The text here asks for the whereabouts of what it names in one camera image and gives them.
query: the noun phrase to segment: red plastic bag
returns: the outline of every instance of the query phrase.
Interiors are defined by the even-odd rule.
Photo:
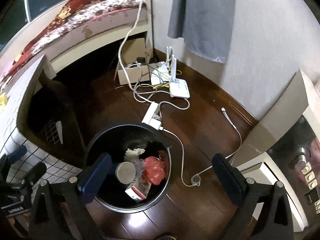
[[[153,185],[159,185],[165,178],[165,168],[163,161],[156,157],[148,157],[144,160],[146,166],[143,174]]]

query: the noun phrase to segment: window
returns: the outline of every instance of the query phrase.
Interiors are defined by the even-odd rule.
[[[0,22],[0,51],[24,25],[61,1],[63,0],[15,1]]]

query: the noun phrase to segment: white wall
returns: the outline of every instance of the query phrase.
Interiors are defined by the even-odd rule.
[[[52,6],[40,14],[32,22],[26,24],[4,47],[0,53],[0,74],[9,61],[13,60],[21,50],[35,38],[59,13],[67,0]]]
[[[303,0],[236,0],[228,61],[214,63],[166,34],[172,0],[153,0],[155,48],[172,46],[177,58],[199,71],[261,119],[298,68],[320,79],[320,25]]]

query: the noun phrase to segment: stain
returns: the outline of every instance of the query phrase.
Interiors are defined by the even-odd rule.
[[[84,33],[84,36],[87,39],[91,36],[92,31],[87,26],[85,26],[82,30],[82,33]]]

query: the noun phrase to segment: red and white box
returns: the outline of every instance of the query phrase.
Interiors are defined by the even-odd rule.
[[[140,202],[147,198],[150,187],[151,182],[141,173],[134,178],[125,192],[134,201]]]

